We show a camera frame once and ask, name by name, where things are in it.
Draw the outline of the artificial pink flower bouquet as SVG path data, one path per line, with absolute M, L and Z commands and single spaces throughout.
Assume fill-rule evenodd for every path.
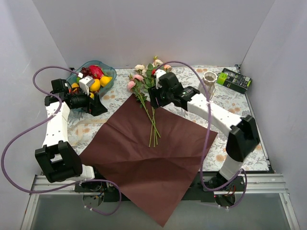
M 136 97 L 136 101 L 140 103 L 140 108 L 143 108 L 151 122 L 151 132 L 149 147 L 156 147 L 158 139 L 161 137 L 155 122 L 155 109 L 146 107 L 146 102 L 149 102 L 149 89 L 156 84 L 155 78 L 152 76 L 158 66 L 162 65 L 162 61 L 155 56 L 153 62 L 147 66 L 143 64 L 134 67 L 134 74 L 129 75 L 129 82 L 127 85 L 128 91 L 132 92 Z

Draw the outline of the cream printed ribbon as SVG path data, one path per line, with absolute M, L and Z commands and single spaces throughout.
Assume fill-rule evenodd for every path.
M 69 135 L 69 143 L 71 146 L 77 146 L 79 143 L 81 143 L 83 139 L 83 134 L 86 133 L 83 131 L 83 127 L 88 125 L 103 125 L 107 119 L 85 119 L 82 121 L 77 122 L 75 125 L 72 125 L 68 128 L 68 135 Z M 77 131 L 77 138 L 73 138 L 74 131 Z

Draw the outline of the dark red wrapping paper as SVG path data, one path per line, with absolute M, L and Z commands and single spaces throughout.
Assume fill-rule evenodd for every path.
M 160 226 L 164 226 L 196 177 L 216 132 L 169 112 L 155 111 L 160 139 L 149 147 L 151 122 L 130 96 L 80 154 Z

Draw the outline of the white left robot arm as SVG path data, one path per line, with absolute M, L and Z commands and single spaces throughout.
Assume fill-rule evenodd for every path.
M 51 82 L 52 92 L 45 97 L 48 122 L 42 147 L 35 151 L 35 158 L 47 180 L 51 183 L 65 180 L 86 180 L 90 191 L 96 192 L 102 180 L 94 174 L 91 166 L 82 164 L 79 155 L 68 141 L 68 117 L 72 109 L 83 109 L 92 116 L 107 112 L 97 93 L 91 95 L 89 88 L 94 84 L 92 77 L 86 76 L 74 89 L 64 79 Z

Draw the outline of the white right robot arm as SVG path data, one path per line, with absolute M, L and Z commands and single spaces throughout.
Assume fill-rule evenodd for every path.
M 205 185 L 203 188 L 210 192 L 230 189 L 235 184 L 234 179 L 243 172 L 241 166 L 245 158 L 260 143 L 255 118 L 241 117 L 210 102 L 207 92 L 202 94 L 191 86 L 184 88 L 172 72 L 158 69 L 155 78 L 156 85 L 148 90 L 153 108 L 173 103 L 207 120 L 209 126 L 215 126 L 227 137 L 228 156 L 217 173 L 216 183 L 213 188 Z

